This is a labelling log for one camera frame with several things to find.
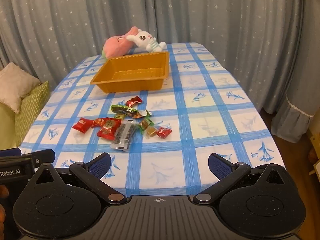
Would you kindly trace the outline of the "large red snack packet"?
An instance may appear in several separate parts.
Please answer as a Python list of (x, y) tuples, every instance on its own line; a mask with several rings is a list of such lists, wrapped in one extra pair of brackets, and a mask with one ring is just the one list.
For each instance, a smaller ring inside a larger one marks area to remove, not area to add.
[(97, 118), (93, 121), (92, 128), (100, 128), (97, 136), (106, 140), (113, 141), (117, 129), (121, 125), (121, 120), (116, 118)]

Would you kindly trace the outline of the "red candy wrapper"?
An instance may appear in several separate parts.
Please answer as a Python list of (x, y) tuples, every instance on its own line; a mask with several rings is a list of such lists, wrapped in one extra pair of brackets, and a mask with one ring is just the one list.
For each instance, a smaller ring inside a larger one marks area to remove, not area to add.
[(81, 132), (86, 133), (93, 125), (93, 120), (86, 119), (86, 118), (80, 118), (80, 120), (73, 125), (73, 129)]
[(142, 103), (143, 100), (139, 96), (135, 96), (125, 102), (127, 107), (133, 107), (134, 105)]

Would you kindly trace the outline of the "clear dark snack packet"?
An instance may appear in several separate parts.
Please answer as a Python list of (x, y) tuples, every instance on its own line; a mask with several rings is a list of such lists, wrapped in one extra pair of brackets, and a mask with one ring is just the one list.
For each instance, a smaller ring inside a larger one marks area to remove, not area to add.
[(115, 133), (110, 148), (128, 152), (131, 139), (136, 132), (136, 129), (137, 124), (132, 121), (123, 120)]

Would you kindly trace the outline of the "green edged snack packet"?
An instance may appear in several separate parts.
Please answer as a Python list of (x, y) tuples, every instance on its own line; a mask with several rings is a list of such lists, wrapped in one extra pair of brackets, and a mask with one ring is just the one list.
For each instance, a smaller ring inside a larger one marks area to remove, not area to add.
[(116, 114), (125, 114), (131, 118), (139, 119), (144, 118), (146, 116), (151, 116), (152, 113), (146, 110), (138, 110), (132, 107), (128, 107), (125, 105), (112, 105), (111, 111)]

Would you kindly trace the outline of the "yellow candy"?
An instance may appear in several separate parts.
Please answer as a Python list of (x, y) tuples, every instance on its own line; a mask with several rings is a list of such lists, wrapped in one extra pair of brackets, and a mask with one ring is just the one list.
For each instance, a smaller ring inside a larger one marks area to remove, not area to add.
[(149, 126), (145, 130), (144, 135), (145, 135), (146, 139), (150, 139), (150, 138), (152, 138), (152, 137), (157, 135), (157, 129), (155, 127), (153, 127), (153, 126)]

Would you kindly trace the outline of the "small red candy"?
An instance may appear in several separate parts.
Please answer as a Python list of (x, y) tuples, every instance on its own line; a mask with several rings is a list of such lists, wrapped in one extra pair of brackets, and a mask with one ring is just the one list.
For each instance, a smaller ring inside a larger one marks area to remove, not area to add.
[(156, 134), (160, 138), (165, 139), (171, 132), (172, 130), (169, 128), (160, 127), (159, 129), (157, 129)]

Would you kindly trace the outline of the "green brown candy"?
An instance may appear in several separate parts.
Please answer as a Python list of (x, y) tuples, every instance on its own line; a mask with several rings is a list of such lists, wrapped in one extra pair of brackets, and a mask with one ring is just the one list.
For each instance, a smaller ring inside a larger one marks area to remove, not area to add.
[(144, 133), (149, 126), (153, 126), (154, 123), (151, 121), (149, 117), (145, 117), (139, 124), (138, 128), (141, 133)]

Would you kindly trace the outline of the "red candy wrapper top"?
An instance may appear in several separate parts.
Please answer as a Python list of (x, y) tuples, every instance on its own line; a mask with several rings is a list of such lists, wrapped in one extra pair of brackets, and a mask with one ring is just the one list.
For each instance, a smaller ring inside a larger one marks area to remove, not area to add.
[(125, 102), (127, 107), (133, 107), (134, 105), (142, 103), (143, 100), (139, 96), (135, 96)]

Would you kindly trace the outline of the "green chevron cushion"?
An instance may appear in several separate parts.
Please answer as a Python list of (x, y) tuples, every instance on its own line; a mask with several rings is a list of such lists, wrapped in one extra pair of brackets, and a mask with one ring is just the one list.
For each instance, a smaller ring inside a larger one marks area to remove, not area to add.
[(15, 145), (20, 146), (32, 124), (50, 97), (49, 82), (41, 83), (21, 101), (21, 109), (15, 115)]

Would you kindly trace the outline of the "blue checked tablecloth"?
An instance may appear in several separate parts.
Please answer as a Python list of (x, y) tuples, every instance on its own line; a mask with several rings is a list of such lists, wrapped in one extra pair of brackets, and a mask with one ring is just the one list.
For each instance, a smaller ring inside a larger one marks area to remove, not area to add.
[[(107, 152), (111, 168), (103, 182), (127, 196), (196, 194), (217, 181), (208, 167), (212, 153), (251, 167), (283, 164), (261, 116), (234, 77), (198, 43), (169, 45), (169, 76), (158, 91), (106, 94), (91, 80), (103, 65), (95, 55), (82, 60), (56, 87), (20, 148), (50, 148), (55, 166), (68, 167)], [(112, 105), (134, 96), (151, 112), (164, 139), (136, 132), (128, 152), (112, 149), (97, 136), (73, 126), (80, 118), (112, 117)]]

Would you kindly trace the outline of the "grey lace trimmed curtain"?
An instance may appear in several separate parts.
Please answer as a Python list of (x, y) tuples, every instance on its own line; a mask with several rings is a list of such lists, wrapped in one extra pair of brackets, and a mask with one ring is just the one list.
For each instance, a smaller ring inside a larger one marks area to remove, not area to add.
[(297, 142), (319, 112), (319, 0), (302, 0), (302, 15), (293, 71), (272, 134)]

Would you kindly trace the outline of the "beige cushion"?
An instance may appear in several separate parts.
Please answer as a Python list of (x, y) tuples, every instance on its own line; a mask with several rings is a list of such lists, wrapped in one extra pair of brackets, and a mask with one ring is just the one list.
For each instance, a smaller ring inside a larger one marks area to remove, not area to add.
[(10, 62), (1, 70), (1, 103), (18, 114), (22, 100), (40, 84), (40, 80)]

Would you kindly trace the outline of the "pink plush toy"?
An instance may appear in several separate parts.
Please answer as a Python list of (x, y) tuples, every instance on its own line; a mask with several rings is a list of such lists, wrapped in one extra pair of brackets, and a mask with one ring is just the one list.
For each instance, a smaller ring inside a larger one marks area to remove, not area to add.
[(124, 56), (134, 45), (134, 42), (129, 41), (128, 35), (138, 34), (139, 29), (133, 26), (126, 34), (117, 35), (108, 38), (103, 46), (101, 55), (108, 60), (113, 57)]

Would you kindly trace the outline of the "white bunny plush toy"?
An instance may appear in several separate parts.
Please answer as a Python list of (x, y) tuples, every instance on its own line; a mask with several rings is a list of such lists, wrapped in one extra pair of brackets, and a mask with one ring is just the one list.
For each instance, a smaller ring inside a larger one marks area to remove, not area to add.
[(141, 29), (138, 29), (136, 35), (127, 35), (126, 39), (133, 42), (137, 47), (144, 48), (148, 53), (158, 53), (166, 47), (165, 42), (158, 43), (155, 37)]

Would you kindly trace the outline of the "grey star curtain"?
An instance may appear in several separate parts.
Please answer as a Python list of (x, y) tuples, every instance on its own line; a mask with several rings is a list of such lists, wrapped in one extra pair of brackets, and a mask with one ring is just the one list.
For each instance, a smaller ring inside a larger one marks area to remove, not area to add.
[(167, 43), (204, 45), (258, 109), (319, 108), (317, 71), (298, 74), (305, 0), (1, 0), (1, 66), (55, 88), (85, 57), (132, 26)]

